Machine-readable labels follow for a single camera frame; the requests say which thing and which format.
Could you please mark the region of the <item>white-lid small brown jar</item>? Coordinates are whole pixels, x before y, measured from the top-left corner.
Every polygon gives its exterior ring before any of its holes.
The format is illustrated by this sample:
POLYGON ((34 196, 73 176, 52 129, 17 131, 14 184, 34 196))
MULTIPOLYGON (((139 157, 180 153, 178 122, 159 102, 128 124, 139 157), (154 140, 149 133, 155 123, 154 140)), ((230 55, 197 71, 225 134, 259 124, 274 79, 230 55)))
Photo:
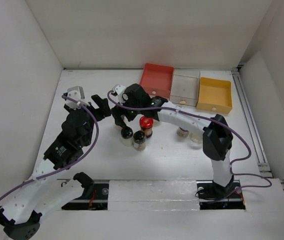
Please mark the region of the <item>white-lid small brown jar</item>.
POLYGON ((182 137, 182 138, 186 138, 186 137, 188 137, 188 135, 189 135, 189 131, 188 131, 188 130, 185 130, 185 129, 181 128, 181 127, 179 127, 179 128, 177 129, 177 134, 178 134, 180 137, 182 137))

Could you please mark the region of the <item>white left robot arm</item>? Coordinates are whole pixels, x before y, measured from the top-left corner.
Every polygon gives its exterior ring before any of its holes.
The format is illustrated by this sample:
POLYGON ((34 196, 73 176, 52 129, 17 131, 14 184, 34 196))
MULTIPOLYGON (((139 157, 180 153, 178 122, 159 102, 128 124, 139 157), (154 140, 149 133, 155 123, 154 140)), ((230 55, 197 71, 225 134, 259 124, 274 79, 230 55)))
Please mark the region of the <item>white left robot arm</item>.
POLYGON ((0 225, 12 240, 29 240, 39 230, 42 219, 78 197, 88 198, 94 192, 94 181, 84 172, 77 173, 60 190, 52 195, 48 191, 65 170, 81 161, 97 142, 98 122, 111 115, 108 101, 97 94, 83 102, 82 97, 63 95, 64 108, 68 111, 62 131, 44 153, 43 160, 30 178, 13 188, 11 201, 0 206, 0 225))

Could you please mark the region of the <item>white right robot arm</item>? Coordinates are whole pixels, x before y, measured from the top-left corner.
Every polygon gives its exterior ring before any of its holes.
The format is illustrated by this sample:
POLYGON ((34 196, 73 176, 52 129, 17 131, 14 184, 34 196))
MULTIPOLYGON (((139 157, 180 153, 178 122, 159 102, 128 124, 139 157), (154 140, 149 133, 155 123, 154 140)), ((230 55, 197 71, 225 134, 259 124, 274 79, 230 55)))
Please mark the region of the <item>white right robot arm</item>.
POLYGON ((203 153, 211 160, 213 170, 212 185, 200 190, 199 197, 207 201, 216 201, 230 194, 234 181, 230 170, 233 135, 223 116, 219 114, 212 118, 192 116, 190 112, 164 97, 151 97, 137 83, 128 87, 117 84, 107 96, 118 98, 111 113, 115 124, 122 128, 126 125, 123 118, 132 121, 137 115, 143 115, 194 134, 202 144, 203 153))

